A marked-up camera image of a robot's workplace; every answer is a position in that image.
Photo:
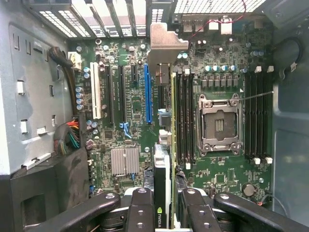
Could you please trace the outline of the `round coin battery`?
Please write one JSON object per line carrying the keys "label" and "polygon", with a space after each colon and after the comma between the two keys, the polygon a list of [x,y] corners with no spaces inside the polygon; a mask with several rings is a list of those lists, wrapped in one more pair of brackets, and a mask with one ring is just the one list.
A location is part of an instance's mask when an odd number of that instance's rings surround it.
{"label": "round coin battery", "polygon": [[242,192],[246,197],[251,197],[256,193],[256,188],[251,183],[245,183],[242,185]]}

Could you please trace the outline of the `black plastic shroud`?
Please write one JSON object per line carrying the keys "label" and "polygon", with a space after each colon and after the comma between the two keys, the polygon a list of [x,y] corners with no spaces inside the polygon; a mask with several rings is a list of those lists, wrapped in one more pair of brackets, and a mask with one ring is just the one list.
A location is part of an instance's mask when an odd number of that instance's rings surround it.
{"label": "black plastic shroud", "polygon": [[52,156],[13,175],[10,186],[14,227],[5,232],[25,232],[88,199],[87,152]]}

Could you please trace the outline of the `green motherboard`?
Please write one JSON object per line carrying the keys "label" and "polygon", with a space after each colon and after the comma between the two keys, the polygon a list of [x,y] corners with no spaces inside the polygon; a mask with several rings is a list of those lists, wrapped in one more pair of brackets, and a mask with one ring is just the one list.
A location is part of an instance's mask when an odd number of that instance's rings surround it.
{"label": "green motherboard", "polygon": [[[182,168],[188,187],[204,190],[208,195],[227,191],[247,198],[253,202],[265,204],[266,195],[270,193],[271,165],[267,164],[267,95],[264,99],[264,140],[262,159],[246,159],[245,156],[245,106],[242,104],[242,142],[239,155],[218,152],[201,157],[196,140],[196,106],[201,94],[211,100],[229,99],[234,93],[244,98],[245,73],[263,73],[264,93],[267,89],[267,69],[270,66],[269,56],[265,53],[268,40],[251,43],[240,36],[202,37],[193,40],[187,50],[180,51],[173,64],[174,109],[175,109],[175,142],[176,166]],[[152,86],[152,123],[146,123],[144,64],[148,64],[147,53],[150,42],[146,39],[96,39],[78,41],[71,45],[69,57],[74,63],[76,83],[76,108],[83,119],[72,121],[73,129],[86,129],[85,148],[89,158],[90,195],[102,190],[111,190],[120,195],[131,187],[154,187],[154,146],[158,142],[159,124],[155,115],[158,109],[158,89],[151,76]],[[91,96],[90,63],[98,63],[101,95],[100,119],[93,119]],[[110,66],[113,81],[114,124],[110,124],[108,94],[106,88],[105,66]],[[132,82],[131,66],[137,66],[138,81]],[[126,122],[121,122],[119,104],[118,66],[124,67],[126,79]],[[176,74],[181,74],[181,148],[182,165],[177,162],[177,124],[176,124]],[[194,131],[196,164],[191,161],[190,74],[194,74]],[[187,78],[187,123],[188,151],[191,167],[185,169],[185,135],[183,112],[183,76]],[[256,152],[259,140],[258,98],[256,124]],[[138,148],[140,172],[138,174],[112,175],[111,150],[115,148]],[[251,183],[256,193],[246,197],[242,185]]]}

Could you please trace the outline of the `silver chipset heatsink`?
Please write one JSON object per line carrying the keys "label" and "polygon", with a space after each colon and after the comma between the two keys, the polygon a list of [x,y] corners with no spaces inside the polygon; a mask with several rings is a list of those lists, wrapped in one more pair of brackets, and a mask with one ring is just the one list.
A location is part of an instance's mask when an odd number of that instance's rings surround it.
{"label": "silver chipset heatsink", "polygon": [[111,150],[112,175],[138,174],[139,149],[136,148],[115,148]]}

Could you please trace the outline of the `black open PC case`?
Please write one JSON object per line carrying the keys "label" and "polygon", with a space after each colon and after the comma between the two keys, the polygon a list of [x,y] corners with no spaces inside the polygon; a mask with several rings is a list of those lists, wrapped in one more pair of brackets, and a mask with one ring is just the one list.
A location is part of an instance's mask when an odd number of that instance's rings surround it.
{"label": "black open PC case", "polygon": [[[71,45],[96,39],[150,42],[152,23],[166,23],[169,31],[187,42],[181,51],[202,37],[240,36],[253,44],[268,40],[265,53],[274,66],[273,162],[270,193],[263,207],[309,227],[309,0],[22,0],[22,3],[44,25],[67,39],[67,51],[52,46],[48,56],[68,84],[72,116],[56,126],[51,153],[34,158],[10,175],[0,175],[0,232],[14,227],[10,186],[13,175],[28,171],[52,156],[86,150],[87,130],[71,126],[72,121],[83,119],[76,108],[76,68],[69,57]],[[134,188],[119,194],[122,199],[118,212],[95,219],[87,232],[125,232],[125,213]],[[155,204],[154,187],[149,189]],[[106,191],[111,190],[89,193],[87,200]],[[174,193],[175,228],[158,231],[154,227],[154,232],[192,232],[181,227],[176,216],[178,191]]]}

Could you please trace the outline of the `metal CPU socket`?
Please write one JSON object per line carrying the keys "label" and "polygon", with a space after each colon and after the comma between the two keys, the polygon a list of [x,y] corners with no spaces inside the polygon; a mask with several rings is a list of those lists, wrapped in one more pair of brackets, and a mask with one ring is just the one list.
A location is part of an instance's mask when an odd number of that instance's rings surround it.
{"label": "metal CPU socket", "polygon": [[211,100],[205,94],[196,106],[196,140],[200,156],[211,153],[239,155],[242,142],[242,104],[239,94],[229,99]]}

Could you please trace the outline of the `black RAM slot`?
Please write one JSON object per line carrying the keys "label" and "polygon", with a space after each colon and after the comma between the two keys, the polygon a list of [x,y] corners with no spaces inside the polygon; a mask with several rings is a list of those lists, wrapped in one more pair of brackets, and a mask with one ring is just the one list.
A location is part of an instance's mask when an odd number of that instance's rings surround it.
{"label": "black RAM slot", "polygon": [[257,106],[256,106],[256,97],[258,93],[258,77],[256,73],[251,75],[251,99],[250,99],[250,113],[251,113],[251,148],[250,154],[252,159],[256,158],[256,124],[257,124]]}
{"label": "black RAM slot", "polygon": [[184,112],[184,135],[185,135],[185,169],[189,170],[191,167],[190,164],[190,155],[189,155],[189,151],[188,151],[188,123],[187,123],[187,92],[186,92],[186,88],[187,88],[187,78],[184,75],[183,76],[183,112]]}
{"label": "black RAM slot", "polygon": [[257,155],[260,159],[262,159],[263,156],[263,136],[264,136],[264,99],[263,99],[263,93],[264,93],[264,78],[263,73],[260,72],[258,75],[258,90],[259,90],[259,97],[258,97],[258,109],[259,109],[259,140],[258,140],[258,151]]}
{"label": "black RAM slot", "polygon": [[176,74],[176,124],[177,124],[177,162],[182,165],[182,148],[181,148],[181,74]]}
{"label": "black RAM slot", "polygon": [[270,65],[267,69],[267,154],[265,157],[267,164],[272,164],[272,100],[273,100],[273,78],[274,66]]}
{"label": "black RAM slot", "polygon": [[193,79],[194,74],[191,73],[188,84],[189,84],[189,109],[190,109],[190,132],[191,132],[191,163],[192,165],[196,164],[196,156],[195,156],[195,131],[194,131],[194,94],[193,94]]}
{"label": "black RAM slot", "polygon": [[[244,97],[250,96],[250,73],[247,72],[244,75],[244,87],[245,87],[245,95]],[[244,100],[244,106],[245,106],[245,156],[246,159],[250,159],[250,100],[246,99]]]}

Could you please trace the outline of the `white expansion slot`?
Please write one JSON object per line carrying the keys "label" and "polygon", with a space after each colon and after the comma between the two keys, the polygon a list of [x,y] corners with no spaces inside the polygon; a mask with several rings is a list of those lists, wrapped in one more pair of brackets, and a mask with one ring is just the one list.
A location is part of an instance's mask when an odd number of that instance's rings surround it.
{"label": "white expansion slot", "polygon": [[92,96],[92,111],[93,119],[100,119],[101,116],[101,95],[100,95],[100,79],[98,63],[90,63],[91,71],[91,96]]}

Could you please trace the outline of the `thin metal locking lever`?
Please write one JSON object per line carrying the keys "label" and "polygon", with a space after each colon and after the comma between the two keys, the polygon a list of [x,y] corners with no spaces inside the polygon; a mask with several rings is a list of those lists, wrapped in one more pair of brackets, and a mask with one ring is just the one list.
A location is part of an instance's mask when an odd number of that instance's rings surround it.
{"label": "thin metal locking lever", "polygon": [[249,99],[254,99],[254,98],[270,95],[270,94],[273,94],[273,93],[274,93],[274,91],[260,93],[260,94],[256,94],[256,95],[253,95],[253,96],[249,96],[249,97],[245,97],[245,98],[239,99],[239,101],[245,101],[245,100],[249,100]]}

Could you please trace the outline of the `blue expansion slot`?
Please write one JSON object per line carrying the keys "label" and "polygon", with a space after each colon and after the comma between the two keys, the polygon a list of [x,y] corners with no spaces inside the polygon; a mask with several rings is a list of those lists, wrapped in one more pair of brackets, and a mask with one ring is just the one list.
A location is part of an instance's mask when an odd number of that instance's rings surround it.
{"label": "blue expansion slot", "polygon": [[146,123],[152,123],[152,86],[151,86],[151,76],[149,73],[148,64],[144,64],[144,91],[145,91],[145,115]]}

